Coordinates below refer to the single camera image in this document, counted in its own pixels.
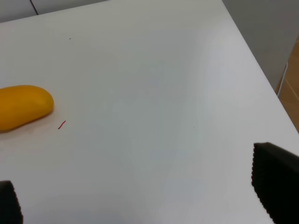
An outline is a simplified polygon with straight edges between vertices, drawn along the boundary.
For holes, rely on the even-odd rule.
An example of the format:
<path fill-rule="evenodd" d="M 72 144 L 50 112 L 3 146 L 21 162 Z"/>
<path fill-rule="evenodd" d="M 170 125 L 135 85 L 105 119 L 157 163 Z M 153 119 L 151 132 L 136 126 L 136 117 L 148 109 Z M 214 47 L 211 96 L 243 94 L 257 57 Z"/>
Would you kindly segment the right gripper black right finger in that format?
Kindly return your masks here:
<path fill-rule="evenodd" d="M 299 222 L 299 157 L 272 143 L 254 143 L 251 184 L 275 224 Z"/>

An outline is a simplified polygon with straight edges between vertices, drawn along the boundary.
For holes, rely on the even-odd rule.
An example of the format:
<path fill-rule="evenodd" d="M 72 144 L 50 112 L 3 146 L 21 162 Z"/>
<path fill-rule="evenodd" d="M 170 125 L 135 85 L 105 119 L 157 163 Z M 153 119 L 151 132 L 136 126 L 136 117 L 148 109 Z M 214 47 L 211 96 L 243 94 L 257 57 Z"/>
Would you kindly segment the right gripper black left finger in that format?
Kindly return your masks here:
<path fill-rule="evenodd" d="M 0 224 L 23 224 L 23 214 L 10 181 L 0 182 Z"/>

